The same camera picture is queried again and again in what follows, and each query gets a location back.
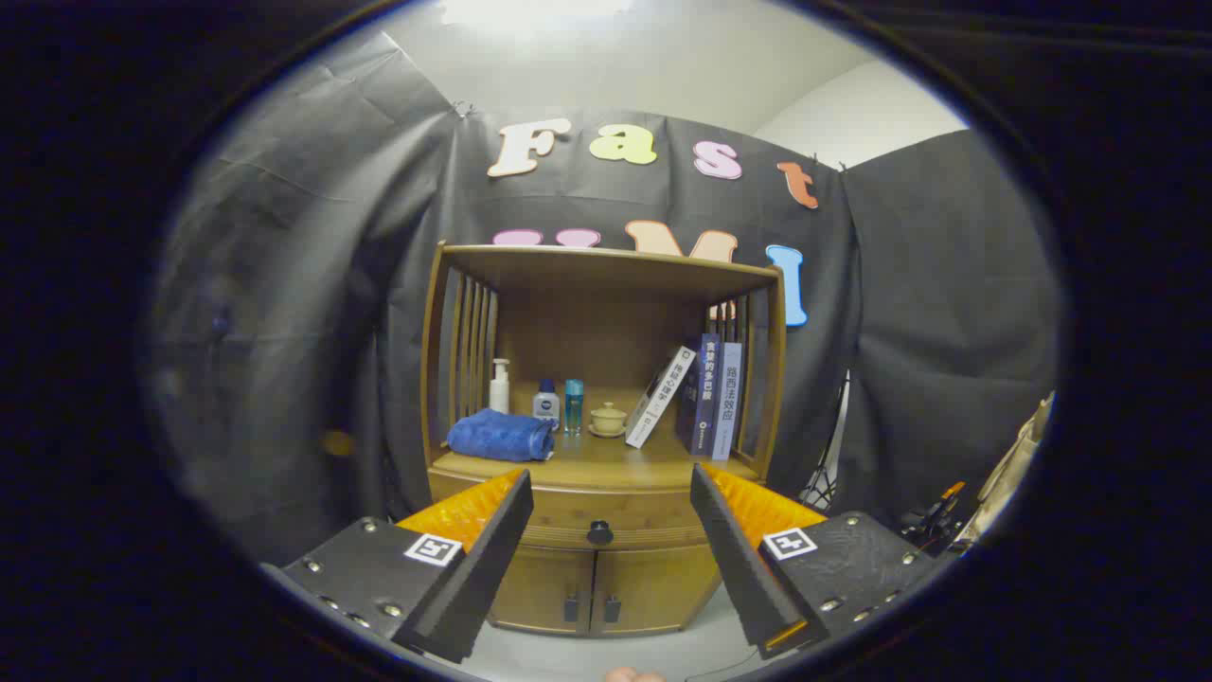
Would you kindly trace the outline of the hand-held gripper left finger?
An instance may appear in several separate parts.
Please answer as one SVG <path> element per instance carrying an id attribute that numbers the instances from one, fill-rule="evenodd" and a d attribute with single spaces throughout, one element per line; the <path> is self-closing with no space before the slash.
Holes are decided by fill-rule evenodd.
<path id="1" fill-rule="evenodd" d="M 399 522 L 367 515 L 267 574 L 311 607 L 394 646 L 471 657 L 534 508 L 511 469 Z"/>

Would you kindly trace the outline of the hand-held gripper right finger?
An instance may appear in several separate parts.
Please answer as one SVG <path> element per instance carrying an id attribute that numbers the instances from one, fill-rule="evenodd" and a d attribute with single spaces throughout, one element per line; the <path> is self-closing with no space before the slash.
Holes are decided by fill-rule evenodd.
<path id="1" fill-rule="evenodd" d="M 944 566 L 865 512 L 827 517 L 705 463 L 692 470 L 691 505 L 764 659 L 865 627 Z"/>

